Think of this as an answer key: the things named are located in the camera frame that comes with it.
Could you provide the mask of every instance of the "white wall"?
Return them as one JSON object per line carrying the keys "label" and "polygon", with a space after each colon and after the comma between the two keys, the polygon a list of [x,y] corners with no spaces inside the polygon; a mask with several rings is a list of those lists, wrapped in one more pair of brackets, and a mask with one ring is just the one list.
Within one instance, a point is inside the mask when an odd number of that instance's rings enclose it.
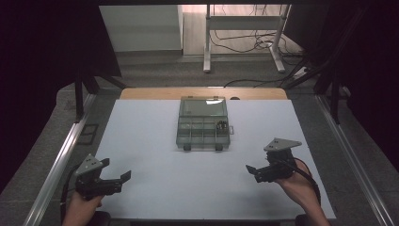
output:
{"label": "white wall", "polygon": [[182,50],[181,6],[100,6],[115,52]]}

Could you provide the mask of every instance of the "wooden table edge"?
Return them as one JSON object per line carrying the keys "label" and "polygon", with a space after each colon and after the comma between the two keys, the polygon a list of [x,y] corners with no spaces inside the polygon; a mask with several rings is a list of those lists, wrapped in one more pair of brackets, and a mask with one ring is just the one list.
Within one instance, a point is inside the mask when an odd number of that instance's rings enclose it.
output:
{"label": "wooden table edge", "polygon": [[120,100],[180,100],[182,96],[220,96],[240,100],[288,100],[280,88],[127,88]]}

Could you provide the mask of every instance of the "hand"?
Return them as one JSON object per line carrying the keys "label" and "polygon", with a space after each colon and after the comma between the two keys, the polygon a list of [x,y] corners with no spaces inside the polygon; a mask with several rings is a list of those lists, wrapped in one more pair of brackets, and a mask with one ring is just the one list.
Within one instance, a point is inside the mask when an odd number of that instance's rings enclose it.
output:
{"label": "hand", "polygon": [[104,196],[97,196],[90,201],[86,201],[79,193],[77,193],[76,191],[73,192],[70,206],[68,207],[68,211],[62,225],[87,225],[93,217],[94,213],[96,212],[96,208],[102,205],[101,200],[103,199],[103,197]]}
{"label": "hand", "polygon": [[[298,168],[311,175],[303,162],[299,160],[295,162]],[[290,178],[278,179],[275,182],[281,186],[288,197],[305,210],[311,225],[330,225],[311,183],[305,177],[294,172]]]}

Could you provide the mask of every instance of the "clear plastic box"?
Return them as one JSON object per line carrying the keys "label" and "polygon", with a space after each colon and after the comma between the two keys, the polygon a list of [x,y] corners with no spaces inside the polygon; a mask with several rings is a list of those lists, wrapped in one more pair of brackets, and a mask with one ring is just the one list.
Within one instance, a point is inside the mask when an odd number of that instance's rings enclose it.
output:
{"label": "clear plastic box", "polygon": [[176,144],[191,149],[229,148],[230,132],[224,97],[182,97]]}

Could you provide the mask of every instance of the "black cable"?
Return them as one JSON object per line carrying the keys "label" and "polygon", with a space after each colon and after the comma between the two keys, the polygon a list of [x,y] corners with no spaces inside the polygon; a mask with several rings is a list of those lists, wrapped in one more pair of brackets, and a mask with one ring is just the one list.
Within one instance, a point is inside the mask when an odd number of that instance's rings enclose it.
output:
{"label": "black cable", "polygon": [[291,70],[291,72],[285,76],[283,78],[283,80],[281,81],[281,83],[278,85],[278,88],[281,88],[282,84],[287,81],[288,79],[294,77],[294,75],[303,67],[305,66],[306,63],[308,63],[308,58],[307,57],[303,57],[301,61],[299,61],[295,67]]}
{"label": "black cable", "polygon": [[267,5],[264,5],[262,15],[264,15],[264,13],[266,12],[266,7],[267,7]]}
{"label": "black cable", "polygon": [[[300,168],[298,168],[298,167],[292,166],[291,164],[289,164],[289,163],[286,162],[286,161],[279,160],[279,159],[276,159],[276,158],[272,158],[272,159],[273,159],[273,161],[276,161],[276,162],[278,162],[278,163],[281,163],[282,165],[284,165],[284,166],[290,168],[291,170],[293,170],[293,171],[295,171],[295,172],[301,174],[303,177],[305,177],[305,179],[307,179],[307,180],[311,183],[311,186],[313,187],[314,193],[316,194],[317,201],[319,201],[319,204],[320,204],[320,205],[322,204],[319,185],[316,183],[316,181],[314,181],[314,179],[311,177],[311,175],[309,175],[309,174],[306,173],[304,170],[302,170],[302,169],[300,169]],[[306,168],[309,170],[308,165],[306,165],[306,163],[305,163],[304,161],[302,161],[302,160],[300,160],[300,159],[298,159],[298,158],[295,158],[295,159],[301,161],[301,162],[306,166]]]}
{"label": "black cable", "polygon": [[284,55],[281,55],[281,60],[285,63],[285,64],[288,64],[288,65],[296,65],[297,63],[290,63],[290,62],[288,62],[286,59],[285,59],[285,56]]}
{"label": "black cable", "polygon": [[244,50],[244,51],[240,51],[240,50],[235,50],[235,49],[231,49],[229,46],[226,46],[226,45],[220,45],[220,44],[216,44],[213,40],[212,40],[212,36],[211,36],[211,34],[209,34],[209,39],[211,40],[211,42],[215,45],[215,46],[218,46],[218,47],[223,47],[223,48],[226,48],[226,49],[229,49],[229,50],[232,50],[232,51],[234,51],[234,52],[236,52],[236,53],[240,53],[240,54],[244,54],[244,53],[248,53],[248,52],[250,52],[250,51],[252,51],[252,50],[254,50],[254,49],[256,49],[256,44],[255,44],[255,47],[253,47],[252,49],[249,49],[249,50]]}
{"label": "black cable", "polygon": [[228,85],[230,85],[232,83],[236,83],[236,82],[265,82],[265,81],[257,80],[257,79],[237,79],[237,80],[233,80],[231,82],[228,82],[226,85],[224,85],[223,88],[226,88]]}
{"label": "black cable", "polygon": [[256,5],[253,5],[252,11],[249,13],[249,16],[252,15],[252,13],[255,11]]}
{"label": "black cable", "polygon": [[262,40],[262,38],[266,37],[266,36],[272,36],[272,35],[269,35],[267,33],[266,33],[266,35],[257,35],[257,33],[258,33],[258,31],[255,31],[255,39],[256,39],[255,40],[255,45],[258,45],[258,46],[261,47],[261,48],[258,48],[259,50],[268,49],[273,44],[273,41],[271,41],[271,40]]}
{"label": "black cable", "polygon": [[256,86],[254,86],[254,88],[257,88],[257,87],[260,87],[260,86],[263,86],[264,84],[268,84],[268,83],[275,83],[275,82],[279,82],[281,79],[279,79],[279,80],[271,80],[271,81],[264,81],[264,82],[262,82],[261,84],[258,84],[258,85],[256,85]]}
{"label": "black cable", "polygon": [[81,164],[74,166],[71,171],[68,173],[67,181],[62,188],[61,200],[60,200],[60,211],[61,211],[61,222],[64,221],[65,215],[67,213],[67,196],[68,196],[68,186],[70,184],[71,177],[73,173],[80,167]]}
{"label": "black cable", "polygon": [[226,11],[224,10],[224,5],[222,5],[222,11],[223,11],[223,13],[224,13],[225,16],[226,16]]}
{"label": "black cable", "polygon": [[283,53],[283,52],[280,50],[280,48],[279,48],[279,52],[280,52],[282,55],[285,55],[285,56],[292,56],[292,57],[303,57],[303,55],[291,53],[290,51],[288,51],[288,48],[287,48],[287,40],[286,40],[284,37],[280,37],[280,38],[281,38],[282,40],[284,40],[284,49],[285,49],[285,51],[287,52],[287,53]]}
{"label": "black cable", "polygon": [[[276,33],[265,33],[262,35],[258,35],[261,38],[262,37],[266,37],[266,36],[274,36]],[[257,38],[257,35],[245,35],[245,36],[233,36],[233,37],[227,37],[227,38],[220,38],[217,34],[216,34],[216,30],[215,30],[215,35],[219,40],[235,40],[235,39],[243,39],[243,38]]]}

